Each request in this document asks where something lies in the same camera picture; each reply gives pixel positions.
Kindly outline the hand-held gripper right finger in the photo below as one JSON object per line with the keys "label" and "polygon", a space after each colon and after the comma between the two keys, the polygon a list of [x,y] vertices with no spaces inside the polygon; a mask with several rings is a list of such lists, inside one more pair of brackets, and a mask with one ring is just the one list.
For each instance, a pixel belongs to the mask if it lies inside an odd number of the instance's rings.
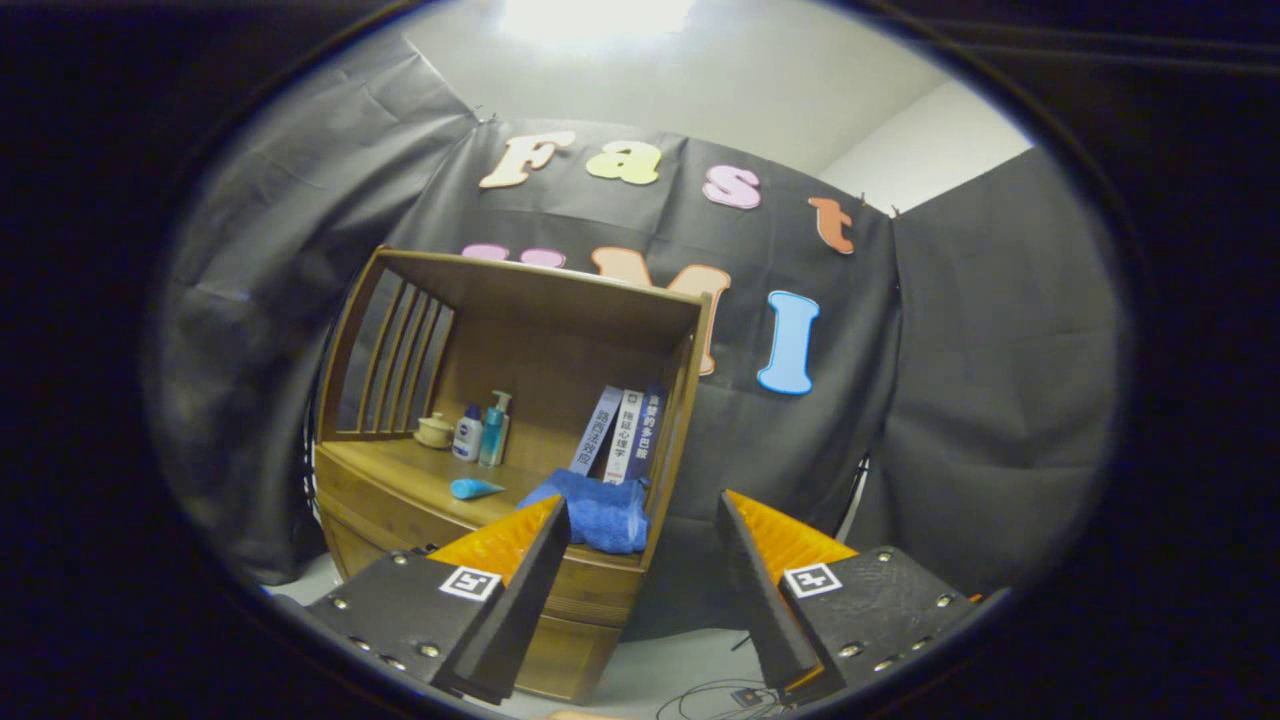
{"label": "hand-held gripper right finger", "polygon": [[716,529],[762,678],[790,705],[865,691],[980,606],[900,548],[852,550],[731,489]]}

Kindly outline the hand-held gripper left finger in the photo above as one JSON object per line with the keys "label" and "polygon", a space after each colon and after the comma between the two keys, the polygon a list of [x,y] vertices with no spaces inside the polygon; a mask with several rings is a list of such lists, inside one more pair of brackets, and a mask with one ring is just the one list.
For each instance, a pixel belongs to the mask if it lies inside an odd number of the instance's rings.
{"label": "hand-held gripper left finger", "polygon": [[415,692],[509,698],[571,538],[553,495],[442,547],[385,553],[305,624]]}

